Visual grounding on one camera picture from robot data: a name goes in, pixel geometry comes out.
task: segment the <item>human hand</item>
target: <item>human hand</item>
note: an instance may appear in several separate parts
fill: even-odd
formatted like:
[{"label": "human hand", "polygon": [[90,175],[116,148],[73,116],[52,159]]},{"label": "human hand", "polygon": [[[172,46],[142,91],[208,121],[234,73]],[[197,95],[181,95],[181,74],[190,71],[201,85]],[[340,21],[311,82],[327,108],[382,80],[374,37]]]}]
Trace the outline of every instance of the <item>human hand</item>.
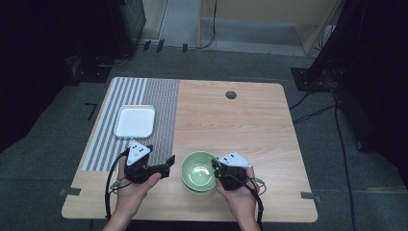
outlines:
[{"label": "human hand", "polygon": [[[130,183],[124,179],[126,157],[122,157],[119,161],[119,170],[117,179],[122,179],[118,188],[126,186]],[[155,173],[143,184],[133,184],[117,190],[117,201],[115,211],[103,230],[125,230],[132,217],[136,214],[141,205],[141,202],[147,196],[147,192],[153,188],[162,178],[161,173]]]},{"label": "human hand", "polygon": [[[255,178],[253,167],[246,169],[246,175],[249,178],[246,185],[255,190],[255,192],[258,192],[259,186],[252,180]],[[256,200],[251,194],[251,191],[246,187],[240,187],[235,191],[226,191],[222,187],[219,179],[216,179],[216,182],[217,191],[226,199],[228,207],[237,220],[241,230],[261,230],[255,219]]]}]

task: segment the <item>gray striped mat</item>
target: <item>gray striped mat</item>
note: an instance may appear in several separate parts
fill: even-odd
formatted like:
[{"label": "gray striped mat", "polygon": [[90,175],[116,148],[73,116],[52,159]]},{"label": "gray striped mat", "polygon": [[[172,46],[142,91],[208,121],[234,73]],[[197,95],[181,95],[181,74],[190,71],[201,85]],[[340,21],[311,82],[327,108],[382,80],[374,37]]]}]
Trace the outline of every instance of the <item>gray striped mat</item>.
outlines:
[{"label": "gray striped mat", "polygon": [[171,156],[173,146],[178,87],[179,80],[114,78],[82,170],[109,171],[117,155],[129,146],[131,139],[116,137],[114,126],[119,108],[131,104],[155,107],[153,134],[135,140],[144,145],[153,144],[151,166],[163,164]]}]

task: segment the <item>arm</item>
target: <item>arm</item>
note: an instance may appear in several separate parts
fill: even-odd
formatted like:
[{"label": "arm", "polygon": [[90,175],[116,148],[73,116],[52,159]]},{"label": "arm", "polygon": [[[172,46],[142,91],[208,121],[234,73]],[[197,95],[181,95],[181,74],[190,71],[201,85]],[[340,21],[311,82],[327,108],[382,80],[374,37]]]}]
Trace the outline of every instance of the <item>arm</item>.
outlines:
[{"label": "arm", "polygon": [[[119,162],[119,173],[117,179],[122,179],[125,175],[124,166],[126,158],[121,158]],[[117,191],[117,202],[115,211],[111,219],[103,230],[118,231],[126,230],[132,217],[136,214],[143,199],[147,196],[147,192],[153,188],[157,182],[162,178],[160,173],[155,173],[141,185],[130,184],[129,186],[119,189]],[[128,180],[123,179],[120,182],[120,187],[129,183]]]},{"label": "arm", "polygon": [[[249,178],[255,178],[253,167],[246,170],[246,175]],[[248,181],[246,185],[251,189],[254,189],[255,185],[256,191],[258,191],[259,186],[256,182],[254,183]],[[217,179],[217,191],[226,199],[228,207],[242,231],[261,230],[255,219],[256,200],[247,188],[241,187],[235,191],[226,191]]]}]

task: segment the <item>wooden table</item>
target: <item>wooden table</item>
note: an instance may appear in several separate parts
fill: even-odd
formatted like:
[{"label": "wooden table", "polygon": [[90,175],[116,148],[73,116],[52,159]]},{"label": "wooden table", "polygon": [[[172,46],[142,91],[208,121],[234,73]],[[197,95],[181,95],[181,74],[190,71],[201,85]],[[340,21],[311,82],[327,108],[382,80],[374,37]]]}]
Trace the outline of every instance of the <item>wooden table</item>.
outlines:
[{"label": "wooden table", "polygon": [[[201,46],[201,19],[213,20],[216,0],[200,2],[198,46]],[[343,0],[222,0],[217,1],[217,18],[292,23],[305,53],[309,55],[325,28],[337,23],[343,2]]]},{"label": "wooden table", "polygon": [[[101,121],[106,113],[104,108],[108,107],[108,102],[113,101],[110,101],[114,97],[112,85],[114,82],[132,80],[136,79],[115,78],[111,83],[71,185],[72,188],[82,189],[81,194],[67,196],[62,211],[65,218],[106,216],[104,190],[108,172],[84,170],[84,166],[92,143],[97,141],[97,127],[104,123]],[[158,80],[143,81],[149,86],[151,81]],[[268,190],[261,196],[265,206],[263,221],[317,220],[315,201],[303,199],[300,195],[301,192],[310,193],[311,189],[282,86],[220,81],[169,81],[177,81],[177,87],[173,89],[175,96],[166,96],[167,99],[177,101],[174,105],[172,147],[168,150],[168,155],[176,156],[176,162],[171,167],[170,176],[159,182],[144,199],[136,219],[234,220],[224,198],[218,192],[208,195],[188,192],[181,180],[180,166],[187,155],[197,150],[208,151],[217,157],[235,150],[254,166],[256,177],[268,186]],[[237,94],[235,99],[225,96],[230,90]],[[155,128],[162,123],[160,119],[156,117]],[[115,208],[114,194],[111,207]]]}]

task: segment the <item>white plate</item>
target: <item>white plate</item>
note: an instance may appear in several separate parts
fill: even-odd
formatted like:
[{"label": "white plate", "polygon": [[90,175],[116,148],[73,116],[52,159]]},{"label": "white plate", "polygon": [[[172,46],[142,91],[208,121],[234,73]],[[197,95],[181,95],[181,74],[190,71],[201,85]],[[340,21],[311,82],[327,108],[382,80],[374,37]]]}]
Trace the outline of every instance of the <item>white plate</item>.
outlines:
[{"label": "white plate", "polygon": [[119,138],[146,138],[153,133],[156,110],[151,105],[124,105],[116,116],[114,134]]}]

